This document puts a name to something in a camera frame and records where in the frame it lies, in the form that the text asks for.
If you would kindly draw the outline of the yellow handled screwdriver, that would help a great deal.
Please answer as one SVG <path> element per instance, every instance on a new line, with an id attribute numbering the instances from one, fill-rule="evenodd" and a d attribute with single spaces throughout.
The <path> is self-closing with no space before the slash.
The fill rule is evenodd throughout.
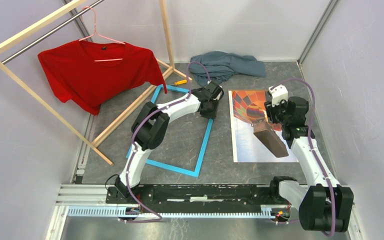
<path id="1" fill-rule="evenodd" d="M 176 81 L 172 85 L 173 86 L 179 86 L 179 85 L 183 85 L 183 84 L 187 84 L 187 83 L 188 83 L 188 80 L 187 79 L 183 79 L 183 80 Z"/>

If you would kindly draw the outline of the hot-air balloon photo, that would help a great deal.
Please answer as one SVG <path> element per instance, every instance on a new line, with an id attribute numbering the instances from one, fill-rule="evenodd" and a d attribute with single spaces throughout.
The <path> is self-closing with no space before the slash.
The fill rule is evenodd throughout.
<path id="1" fill-rule="evenodd" d="M 282 126 L 268 120 L 266 89 L 228 92 L 233 161 L 235 163 L 298 163 L 282 137 Z"/>

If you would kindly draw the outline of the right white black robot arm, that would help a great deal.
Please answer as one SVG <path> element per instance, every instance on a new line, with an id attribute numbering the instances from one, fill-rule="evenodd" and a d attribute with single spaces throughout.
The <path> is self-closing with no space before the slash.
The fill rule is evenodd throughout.
<path id="1" fill-rule="evenodd" d="M 320 231 L 326 235 L 348 230 L 354 193 L 341 186 L 329 171 L 319 152 L 317 141 L 306 124 L 309 102 L 292 96 L 279 102 L 264 104 L 268 121 L 281 125 L 281 136 L 297 158 L 307 187 L 291 177 L 275 177 L 275 187 L 269 189 L 269 199 L 275 204 L 288 201 L 298 210 L 298 220 L 306 231 Z"/>

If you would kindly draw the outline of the blue picture frame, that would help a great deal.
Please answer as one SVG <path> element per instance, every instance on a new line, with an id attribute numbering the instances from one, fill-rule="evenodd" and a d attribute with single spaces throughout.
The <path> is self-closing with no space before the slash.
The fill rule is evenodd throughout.
<path id="1" fill-rule="evenodd" d="M 159 86 L 156 87 L 156 89 L 155 89 L 155 91 L 154 91 L 154 93 L 152 95 L 152 98 L 150 100 L 152 103 L 155 103 L 157 101 L 157 98 L 159 97 L 159 94 L 160 94 L 160 92 L 162 90 L 163 90 L 163 86 L 162 85 L 159 85 Z M 182 94 L 187 94 L 188 91 L 189 91 L 188 89 L 181 88 L 181 87 L 176 87 L 176 86 L 167 86 L 167 90 L 169 90 L 171 92 L 182 93 Z M 196 161 L 196 165 L 195 165 L 194 170 L 188 170 L 188 169 L 185 169 L 185 168 L 181 168 L 181 167 L 178 167 L 178 166 L 174 166 L 174 165 L 171 165 L 171 164 L 159 162 L 159 161 L 152 160 L 152 159 L 147 159 L 146 164 L 150 165 L 150 166 L 157 167 L 157 168 L 161 168 L 161 169 L 164 169 L 164 170 L 168 170 L 168 171 L 171 171 L 171 172 L 179 173 L 179 174 L 182 174 L 182 175 L 187 175 L 187 176 L 198 178 L 199 175 L 200 175 L 202 164 L 204 162 L 204 156 L 205 156 L 205 152 L 206 152 L 206 149 L 207 149 L 207 146 L 208 146 L 208 142 L 209 142 L 209 138 L 210 138 L 210 133 L 211 133 L 211 130 L 212 130 L 213 122 L 214 122 L 213 119 L 209 119 L 208 122 L 207 122 L 207 126 L 206 126 L 206 129 L 205 129 L 205 133 L 204 133 L 204 136 L 203 136 L 202 144 L 200 146 L 200 151 L 199 151 L 199 154 L 198 154 L 198 157 L 197 157 L 197 161 Z M 126 154 L 126 158 L 127 159 L 130 157 L 131 150 L 132 150 L 132 147 L 130 146 L 130 148 L 129 148 L 127 154 Z"/>

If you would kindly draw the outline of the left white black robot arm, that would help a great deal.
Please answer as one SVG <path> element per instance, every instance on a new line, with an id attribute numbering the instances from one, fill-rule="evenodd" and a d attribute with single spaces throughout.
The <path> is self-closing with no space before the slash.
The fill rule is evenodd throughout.
<path id="1" fill-rule="evenodd" d="M 185 95 L 167 103 L 147 102 L 131 127 L 130 152 L 123 171 L 115 181 L 119 199 L 125 204 L 136 200 L 135 187 L 141 181 L 145 163 L 151 152 L 163 142 L 171 122 L 194 113 L 206 119 L 215 119 L 223 96 L 223 88 L 210 81 L 207 86 L 188 89 Z"/>

